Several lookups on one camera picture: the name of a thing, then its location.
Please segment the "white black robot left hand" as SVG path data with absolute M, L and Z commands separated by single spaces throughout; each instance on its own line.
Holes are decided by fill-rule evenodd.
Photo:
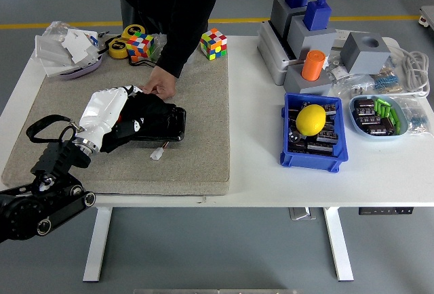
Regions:
M 104 135 L 114 127 L 128 98 L 137 93 L 141 94 L 143 91 L 134 85 L 93 93 L 80 118 L 81 131 L 77 137 L 101 148 Z

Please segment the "person's left hand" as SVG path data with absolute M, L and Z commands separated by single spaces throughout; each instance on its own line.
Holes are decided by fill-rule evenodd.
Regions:
M 147 94 L 155 94 L 162 100 L 172 98 L 176 95 L 176 77 L 159 66 L 155 66 L 149 80 L 141 87 L 141 90 Z

